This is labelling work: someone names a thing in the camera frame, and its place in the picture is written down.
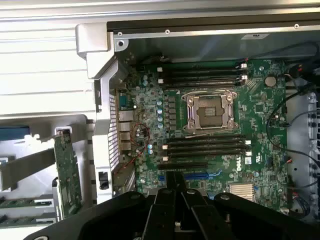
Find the green circuit board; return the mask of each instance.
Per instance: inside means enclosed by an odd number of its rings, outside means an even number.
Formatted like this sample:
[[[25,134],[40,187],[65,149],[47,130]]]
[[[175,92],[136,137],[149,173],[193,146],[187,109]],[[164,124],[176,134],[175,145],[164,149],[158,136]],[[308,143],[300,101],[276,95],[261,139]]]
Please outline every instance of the green circuit board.
[[[227,68],[235,66],[234,61],[197,62],[197,63],[167,63],[163,65],[145,65],[133,69],[127,79],[128,92],[126,93],[126,106],[120,110],[130,109],[133,105],[134,121],[143,123],[149,128],[152,154],[147,150],[136,160],[136,186],[141,193],[149,189],[163,187],[165,182],[160,180],[165,175],[163,170],[158,170],[157,165],[163,160],[161,146],[167,139],[181,138],[190,135],[183,130],[187,124],[187,105],[182,100],[182,95],[192,91],[206,91],[206,89],[162,89],[158,84],[157,68],[163,70],[174,69],[199,69],[199,68]],[[234,122],[238,127],[228,131],[228,134],[245,135],[251,141],[251,154],[245,155],[220,155],[197,156],[190,161],[207,161],[207,169],[172,169],[184,173],[208,172],[214,174],[210,179],[187,180],[189,188],[202,189],[211,196],[223,191],[229,191],[228,185],[232,183],[254,184],[255,201],[263,206],[279,210],[286,206],[286,189],[283,184],[287,181],[286,167],[276,170],[281,164],[285,152],[273,147],[267,139],[266,122],[273,109],[286,97],[286,83],[282,77],[285,65],[281,60],[251,60],[247,63],[248,79],[244,85],[229,88],[237,93],[234,100]],[[267,76],[276,76],[276,85],[265,85]],[[175,108],[169,112],[170,101],[174,99]],[[169,115],[175,115],[175,126],[171,125]],[[270,133],[272,140],[283,147],[287,146],[287,131],[281,127],[281,122],[286,121],[286,109],[278,112],[276,119],[272,120]],[[132,155],[137,155],[135,146],[132,146]]]
[[[59,204],[65,219],[77,213],[82,206],[78,161],[70,133],[62,132],[54,138],[54,154],[59,180]]]

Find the cpu socket mounting bracket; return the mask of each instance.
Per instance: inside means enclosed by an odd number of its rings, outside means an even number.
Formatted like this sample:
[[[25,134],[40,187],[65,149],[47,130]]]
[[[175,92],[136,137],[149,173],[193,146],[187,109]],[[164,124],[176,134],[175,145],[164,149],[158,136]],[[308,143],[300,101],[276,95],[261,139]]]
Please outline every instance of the cpu socket mounting bracket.
[[[234,99],[228,89],[193,91],[181,99],[187,106],[187,125],[183,130],[194,134],[224,132],[239,127],[234,119]]]

